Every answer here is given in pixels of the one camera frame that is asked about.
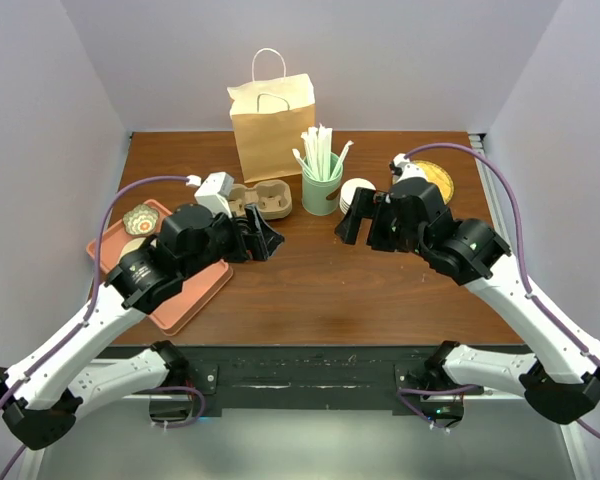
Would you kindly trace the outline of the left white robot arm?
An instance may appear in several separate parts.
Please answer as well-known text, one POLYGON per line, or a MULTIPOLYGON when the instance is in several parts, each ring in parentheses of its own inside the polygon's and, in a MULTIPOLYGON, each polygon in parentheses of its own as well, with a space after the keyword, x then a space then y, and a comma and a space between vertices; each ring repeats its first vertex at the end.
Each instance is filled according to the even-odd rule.
POLYGON ((180 206, 158 233, 120 259, 91 302, 49 340, 19 363, 0 367, 0 414, 10 432, 40 450, 126 395, 182 389, 189 363, 169 341, 98 373, 85 368, 121 333, 180 294, 194 275, 221 260, 266 261, 283 242, 253 206, 243 217, 180 206))

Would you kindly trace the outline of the stack of paper cups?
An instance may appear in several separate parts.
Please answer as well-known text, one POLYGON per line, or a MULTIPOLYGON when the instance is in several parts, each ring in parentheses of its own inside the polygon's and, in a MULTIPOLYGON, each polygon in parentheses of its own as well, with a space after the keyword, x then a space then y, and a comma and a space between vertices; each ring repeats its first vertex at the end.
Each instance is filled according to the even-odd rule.
POLYGON ((375 190, 375 185, 369 180, 363 178, 352 178, 344 182, 340 189, 340 210, 343 214, 346 214, 349 210, 351 203, 353 202, 356 189, 370 189, 375 190))

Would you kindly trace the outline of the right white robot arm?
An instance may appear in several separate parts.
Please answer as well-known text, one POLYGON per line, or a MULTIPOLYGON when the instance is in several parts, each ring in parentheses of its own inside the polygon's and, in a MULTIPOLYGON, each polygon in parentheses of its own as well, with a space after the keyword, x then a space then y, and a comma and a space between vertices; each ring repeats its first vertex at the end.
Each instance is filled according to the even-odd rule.
POLYGON ((371 222, 371 249, 419 256, 491 307, 530 349, 505 354, 445 341, 419 377, 430 394, 456 385, 494 388, 562 425, 599 403, 600 341, 522 277, 510 246, 487 223, 454 219, 438 187, 422 178, 402 180, 387 192, 357 189, 336 235, 355 243, 364 219, 371 222))

